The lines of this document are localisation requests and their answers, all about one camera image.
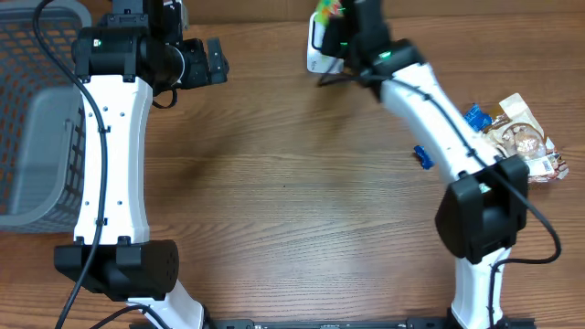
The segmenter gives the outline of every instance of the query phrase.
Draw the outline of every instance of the gray plastic basket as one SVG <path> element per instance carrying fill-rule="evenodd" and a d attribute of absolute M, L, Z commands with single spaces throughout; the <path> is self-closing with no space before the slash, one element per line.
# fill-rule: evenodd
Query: gray plastic basket
<path fill-rule="evenodd" d="M 84 113 L 79 91 L 35 40 L 38 3 L 0 3 L 0 230 L 68 232 L 81 206 Z M 49 5 L 40 20 L 71 69 L 71 44 L 86 26 L 90 13 L 73 0 Z"/>

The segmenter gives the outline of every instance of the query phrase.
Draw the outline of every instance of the blue object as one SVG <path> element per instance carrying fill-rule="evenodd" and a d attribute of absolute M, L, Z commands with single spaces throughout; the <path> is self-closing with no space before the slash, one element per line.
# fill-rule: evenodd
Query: blue object
<path fill-rule="evenodd" d="M 463 117 L 467 123 L 476 132 L 482 131 L 485 127 L 492 125 L 492 117 L 482 112 L 479 105 L 473 104 L 473 107 Z M 429 154 L 424 150 L 423 146 L 415 146 L 414 152 L 419 157 L 420 165 L 424 170 L 429 170 L 435 166 Z"/>
<path fill-rule="evenodd" d="M 491 125 L 493 122 L 492 118 L 489 115 L 483 113 L 482 109 L 480 109 L 479 105 L 477 104 L 474 104 L 463 118 L 476 132 L 482 131 L 485 127 Z"/>
<path fill-rule="evenodd" d="M 414 153 L 419 157 L 420 165 L 424 170 L 429 170 L 435 165 L 429 154 L 424 151 L 424 146 L 414 146 Z"/>

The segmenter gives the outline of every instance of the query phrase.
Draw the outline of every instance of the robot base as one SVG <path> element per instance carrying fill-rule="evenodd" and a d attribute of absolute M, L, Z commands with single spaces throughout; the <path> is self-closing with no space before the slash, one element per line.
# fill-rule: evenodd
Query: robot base
<path fill-rule="evenodd" d="M 504 318 L 496 327 L 498 329 L 537 329 L 534 319 Z M 155 329 L 153 324 L 132 324 L 130 329 Z M 447 310 L 444 318 L 409 318 L 406 321 L 387 322 L 274 322 L 255 323 L 252 320 L 213 320 L 207 321 L 203 329 L 461 329 L 461 326 Z"/>

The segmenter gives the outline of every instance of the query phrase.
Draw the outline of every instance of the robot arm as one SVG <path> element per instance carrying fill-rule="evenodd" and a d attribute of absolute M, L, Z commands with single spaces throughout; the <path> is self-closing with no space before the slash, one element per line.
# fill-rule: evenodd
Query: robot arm
<path fill-rule="evenodd" d="M 324 62 L 342 59 L 355 80 L 372 89 L 388 111 L 404 118 L 431 154 L 448 186 L 435 221 L 443 243 L 456 257 L 456 293 L 448 316 L 458 328 L 488 328 L 490 311 L 495 322 L 503 318 L 501 271 L 495 275 L 494 302 L 489 304 L 492 265 L 509 256 L 517 231 L 526 225 L 527 209 L 486 173 L 495 170 L 526 196 L 527 169 L 517 157 L 503 159 L 471 129 L 414 45 L 391 40 L 380 0 L 342 0 L 341 5 L 343 17 L 330 17 L 322 40 L 312 40 L 318 35 L 314 31 L 323 29 L 312 17 L 308 58 L 319 51 Z M 339 70 L 335 64 L 327 67 L 334 70 L 323 71 L 324 65 L 308 69 Z"/>
<path fill-rule="evenodd" d="M 204 308 L 178 280 L 176 244 L 150 240 L 144 211 L 144 136 L 153 96 L 223 83 L 229 72 L 217 39 L 207 42 L 208 57 L 201 40 L 183 40 L 185 18 L 181 0 L 113 0 L 112 13 L 97 27 L 83 28 L 73 47 L 75 75 L 98 105 L 108 145 L 104 224 L 82 286 L 116 302 L 147 305 L 172 328 L 199 329 Z M 84 108 L 85 176 L 75 244 L 56 247 L 54 256 L 56 269 L 74 281 L 95 237 L 101 192 L 101 134 L 85 98 Z"/>

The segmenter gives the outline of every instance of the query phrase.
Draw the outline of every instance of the wood grain surface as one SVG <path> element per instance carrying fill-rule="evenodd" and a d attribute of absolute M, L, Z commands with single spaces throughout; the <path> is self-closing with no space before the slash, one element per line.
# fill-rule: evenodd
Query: wood grain surface
<path fill-rule="evenodd" d="M 505 270 L 503 307 L 541 328 L 585 327 L 585 19 L 581 14 L 452 16 L 392 21 L 461 109 L 515 93 L 569 162 L 566 180 L 530 199 L 564 253 Z M 444 186 L 412 156 L 416 141 L 358 86 L 318 89 L 306 72 L 305 23 L 194 26 L 220 37 L 229 83 L 180 91 L 153 109 L 145 203 L 152 239 L 179 246 L 179 278 L 217 318 L 384 320 L 444 315 L 454 261 L 433 219 Z M 161 97 L 160 102 L 168 101 Z M 0 234 L 0 326 L 49 328 L 73 284 L 52 266 L 70 234 Z M 515 257 L 552 253 L 530 218 Z M 120 308 L 82 292 L 66 326 Z M 140 314 L 110 328 L 125 328 Z"/>
<path fill-rule="evenodd" d="M 97 22 L 110 12 L 106 0 L 80 0 Z M 183 0 L 191 24 L 309 20 L 318 0 Z M 388 17 L 467 16 L 585 12 L 581 0 L 383 0 Z"/>

